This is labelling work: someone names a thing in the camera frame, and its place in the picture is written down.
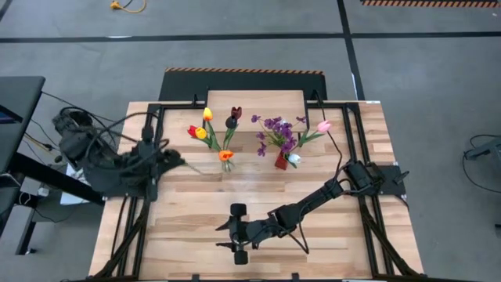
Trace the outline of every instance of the wooden board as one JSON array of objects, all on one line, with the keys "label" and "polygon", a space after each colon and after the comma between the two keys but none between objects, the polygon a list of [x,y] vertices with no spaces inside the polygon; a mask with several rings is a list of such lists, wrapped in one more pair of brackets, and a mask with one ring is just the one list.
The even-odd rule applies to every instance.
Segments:
[{"label": "wooden board", "polygon": [[[128,114],[146,108],[147,103],[130,103]],[[381,105],[360,103],[360,109],[372,161],[395,161]],[[259,250],[249,250],[248,265],[235,266],[229,249],[215,247],[216,242],[228,240],[227,232],[214,229],[228,218],[231,203],[247,204],[250,220],[263,219],[266,212],[296,202],[321,187],[333,176],[339,155],[328,136],[324,136],[298,151],[303,157],[298,169],[284,172],[273,167],[276,150],[258,157],[259,144],[254,133],[242,132],[235,134],[230,146],[236,152],[236,168],[223,173],[217,154],[186,133],[187,126],[200,122],[201,115],[202,110],[166,113],[164,138],[170,137],[172,147],[205,175],[176,168],[162,177],[158,201],[150,210],[141,279],[190,279],[193,273],[199,273],[202,279],[290,279],[294,272],[305,279],[370,277],[359,206],[353,197],[337,198],[305,218],[309,255],[290,238],[272,238],[263,242]],[[310,110],[309,117],[313,125],[317,124],[322,120],[321,110]],[[331,133],[345,162],[349,156],[341,111],[326,110],[326,117],[333,125]],[[126,121],[124,134],[140,138],[143,124],[144,117]],[[351,126],[358,140],[353,116]],[[129,150],[131,145],[122,140],[120,150]],[[357,152],[361,152],[358,141]],[[380,202],[389,240],[411,267],[422,272],[406,207],[391,196],[380,197]],[[106,203],[89,274],[99,271],[110,257],[120,205],[121,199]],[[118,242],[124,225],[123,220]],[[126,273],[132,271],[134,250],[131,247]],[[383,273],[380,251],[377,254]]]},{"label": "wooden board", "polygon": [[[211,122],[215,132],[226,132],[226,119],[232,107],[242,107],[242,117],[238,120],[238,132],[261,131],[258,123],[252,123],[253,114],[262,119],[282,117],[295,124],[296,117],[305,116],[305,99],[302,90],[231,90],[209,91],[207,106],[212,110]],[[293,132],[303,132],[305,124],[297,124]]]}]

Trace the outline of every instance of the pink tulip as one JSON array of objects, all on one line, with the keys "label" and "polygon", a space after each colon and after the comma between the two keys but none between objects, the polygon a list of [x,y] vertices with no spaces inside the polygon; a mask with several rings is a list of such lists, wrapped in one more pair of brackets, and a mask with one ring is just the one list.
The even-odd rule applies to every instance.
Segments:
[{"label": "pink tulip", "polygon": [[316,130],[320,133],[325,133],[329,131],[329,128],[330,128],[329,121],[322,121],[319,123],[319,125],[316,126]]}]

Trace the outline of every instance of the wooden tabletop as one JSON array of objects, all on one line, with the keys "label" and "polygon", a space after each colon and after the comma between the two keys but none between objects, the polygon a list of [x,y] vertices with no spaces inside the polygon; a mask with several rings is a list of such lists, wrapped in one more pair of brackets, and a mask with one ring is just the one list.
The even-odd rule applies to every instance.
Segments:
[{"label": "wooden tabletop", "polygon": [[[146,111],[147,106],[144,102],[130,103],[128,114]],[[371,160],[380,165],[394,162],[382,106],[361,102],[360,110]],[[312,126],[323,120],[321,110],[309,110],[308,114]],[[295,272],[305,279],[371,277],[359,204],[349,196],[330,201],[305,217],[309,255],[288,237],[272,238],[262,242],[259,250],[248,250],[249,264],[235,266],[231,251],[215,246],[216,242],[228,241],[227,230],[214,229],[228,219],[230,204],[247,204],[249,220],[265,219],[266,212],[297,202],[320,188],[333,176],[339,155],[329,137],[323,136],[297,152],[302,156],[298,169],[281,171],[273,166],[277,150],[258,157],[255,133],[237,131],[230,144],[236,167],[224,173],[217,154],[186,133],[189,125],[201,124],[201,117],[202,110],[166,112],[164,138],[170,138],[171,148],[179,150],[204,175],[176,168],[161,178],[158,201],[152,203],[148,218],[140,279],[190,279],[194,273],[200,274],[201,279],[290,279]],[[330,131],[344,163],[349,152],[341,111],[326,109],[326,118],[333,125]],[[127,120],[124,134],[140,139],[144,121],[144,116]],[[361,159],[353,115],[351,127]],[[120,151],[130,150],[131,146],[131,142],[121,140]],[[98,272],[110,257],[121,202],[120,198],[106,202],[89,274]],[[380,202],[388,239],[412,268],[422,272],[407,208],[392,196],[382,196]],[[124,232],[125,217],[126,213],[118,242]],[[383,273],[380,245],[374,241]],[[135,242],[129,251],[126,273],[132,271],[134,250]]]}]

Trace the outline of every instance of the flower bouquet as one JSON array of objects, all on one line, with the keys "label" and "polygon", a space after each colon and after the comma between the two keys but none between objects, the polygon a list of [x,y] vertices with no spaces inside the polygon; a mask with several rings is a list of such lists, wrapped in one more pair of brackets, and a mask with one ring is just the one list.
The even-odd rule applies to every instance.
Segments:
[{"label": "flower bouquet", "polygon": [[209,127],[209,133],[202,128],[191,125],[188,129],[188,134],[194,139],[198,139],[206,143],[209,148],[217,150],[219,152],[219,160],[221,161],[221,166],[223,171],[231,172],[230,165],[235,166],[229,159],[233,157],[233,152],[228,150],[229,141],[232,139],[236,128],[238,127],[238,119],[242,116],[242,107],[232,107],[230,116],[226,119],[226,134],[222,146],[219,146],[218,139],[212,128],[212,111],[209,108],[204,109],[204,121],[207,122]]},{"label": "flower bouquet", "polygon": [[296,117],[297,122],[292,125],[291,123],[283,120],[281,117],[267,118],[262,120],[260,116],[253,115],[252,122],[259,122],[263,129],[258,132],[256,137],[260,139],[261,147],[258,149],[258,156],[264,157],[266,155],[266,148],[268,145],[274,145],[280,148],[279,156],[276,158],[275,166],[283,170],[287,169],[287,163],[297,168],[297,164],[301,162],[301,157],[292,152],[303,146],[305,143],[323,136],[330,128],[328,121],[322,121],[317,125],[315,132],[308,135],[306,129],[299,140],[293,137],[292,128],[298,123],[305,123],[306,117]]}]

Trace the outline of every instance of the concrete floor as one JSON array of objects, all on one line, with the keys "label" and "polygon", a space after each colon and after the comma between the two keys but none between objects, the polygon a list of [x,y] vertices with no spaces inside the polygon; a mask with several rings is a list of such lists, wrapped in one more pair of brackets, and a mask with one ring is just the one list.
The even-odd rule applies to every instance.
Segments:
[{"label": "concrete floor", "polygon": [[[138,15],[108,5],[13,0],[0,38],[342,32],[337,3],[329,0],[150,0]],[[135,0],[131,8],[139,5]],[[353,33],[501,31],[499,9],[345,5]],[[501,223],[501,195],[473,187],[460,158],[471,136],[501,133],[501,38],[355,39],[354,45],[366,98],[382,101],[397,160],[411,171],[405,184],[426,273],[498,281],[501,239],[494,224]],[[113,119],[129,101],[156,100],[167,66],[323,70],[330,99],[355,98],[344,39],[0,44],[0,75],[43,75],[46,92]],[[61,106],[44,96],[34,115],[54,139],[50,118]],[[28,132],[44,139],[34,125]],[[24,144],[20,151],[34,157]],[[488,158],[467,165],[474,179],[499,189],[501,176]],[[27,181],[23,189],[36,187]],[[87,204],[66,222],[38,224],[31,247],[40,252],[15,256],[28,210],[14,208],[0,240],[0,281],[85,277],[101,212]]]}]

